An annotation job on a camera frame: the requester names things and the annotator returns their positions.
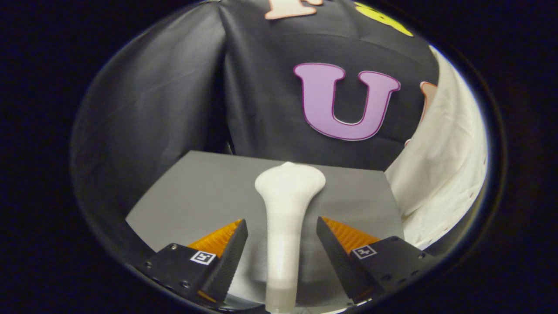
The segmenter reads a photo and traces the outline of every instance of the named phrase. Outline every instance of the white bone-shaped object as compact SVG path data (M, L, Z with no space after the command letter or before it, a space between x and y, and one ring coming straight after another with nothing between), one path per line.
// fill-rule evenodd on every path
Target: white bone-shaped object
M286 162L262 172L256 190L267 210L266 311L289 313L295 307L302 221L312 198L323 189L324 174Z

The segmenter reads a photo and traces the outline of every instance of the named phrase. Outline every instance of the pink letter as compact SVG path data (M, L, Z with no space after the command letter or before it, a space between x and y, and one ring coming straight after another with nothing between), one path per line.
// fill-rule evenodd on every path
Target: pink letter
M304 0L270 0L271 11L266 13L266 20L316 13L316 8L305 7L302 5L301 1ZM305 1L314 6L322 4L322 0Z

